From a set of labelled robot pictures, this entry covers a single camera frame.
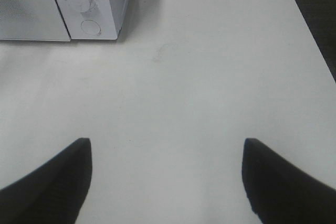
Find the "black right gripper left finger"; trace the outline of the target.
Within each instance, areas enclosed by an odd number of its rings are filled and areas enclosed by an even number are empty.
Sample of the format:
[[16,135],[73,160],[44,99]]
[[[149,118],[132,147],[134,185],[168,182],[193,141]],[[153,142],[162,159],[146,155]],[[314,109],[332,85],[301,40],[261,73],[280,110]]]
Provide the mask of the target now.
[[79,138],[1,189],[1,223],[75,223],[91,178],[91,142]]

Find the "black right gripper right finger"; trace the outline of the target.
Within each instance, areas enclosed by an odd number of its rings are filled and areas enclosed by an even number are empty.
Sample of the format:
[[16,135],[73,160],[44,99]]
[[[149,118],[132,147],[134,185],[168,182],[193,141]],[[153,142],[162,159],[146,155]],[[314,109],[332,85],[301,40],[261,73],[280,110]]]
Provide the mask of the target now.
[[256,138],[244,142],[242,181],[262,223],[335,223],[335,189]]

